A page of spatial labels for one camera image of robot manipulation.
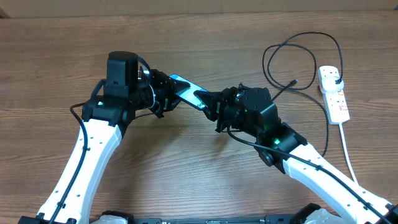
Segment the blue Galaxy smartphone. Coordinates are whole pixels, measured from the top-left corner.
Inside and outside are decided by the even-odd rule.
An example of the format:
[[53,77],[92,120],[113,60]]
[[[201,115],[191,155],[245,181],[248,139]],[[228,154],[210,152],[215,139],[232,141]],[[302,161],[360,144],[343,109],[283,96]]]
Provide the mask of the blue Galaxy smartphone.
[[205,110],[206,105],[201,101],[201,99],[199,99],[199,97],[197,97],[194,94],[194,92],[196,92],[196,91],[208,92],[208,90],[192,83],[189,80],[186,80],[186,79],[178,76],[177,74],[171,75],[170,78],[177,80],[177,81],[182,81],[182,82],[188,83],[190,85],[189,88],[186,88],[184,90],[177,92],[177,96],[182,101],[184,101],[185,103],[189,104],[190,106],[194,107],[195,109],[197,109],[199,111]]

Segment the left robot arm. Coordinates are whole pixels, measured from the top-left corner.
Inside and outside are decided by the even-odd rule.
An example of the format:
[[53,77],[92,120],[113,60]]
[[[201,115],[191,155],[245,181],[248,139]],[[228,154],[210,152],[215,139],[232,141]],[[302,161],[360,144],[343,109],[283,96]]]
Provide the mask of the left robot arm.
[[106,78],[75,116],[80,132],[54,191],[35,217],[22,216],[20,223],[88,223],[103,172],[137,111],[149,109],[161,118],[178,105],[177,93],[191,86],[132,52],[110,52],[106,66]]

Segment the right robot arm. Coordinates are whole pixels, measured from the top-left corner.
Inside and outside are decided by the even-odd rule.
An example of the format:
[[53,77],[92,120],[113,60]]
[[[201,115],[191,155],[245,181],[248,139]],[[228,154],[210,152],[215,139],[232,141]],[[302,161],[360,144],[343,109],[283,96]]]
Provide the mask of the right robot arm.
[[268,89],[232,87],[194,95],[218,132],[238,129],[255,137],[251,146],[267,166],[308,187],[346,223],[397,223],[397,206],[355,184],[281,121]]

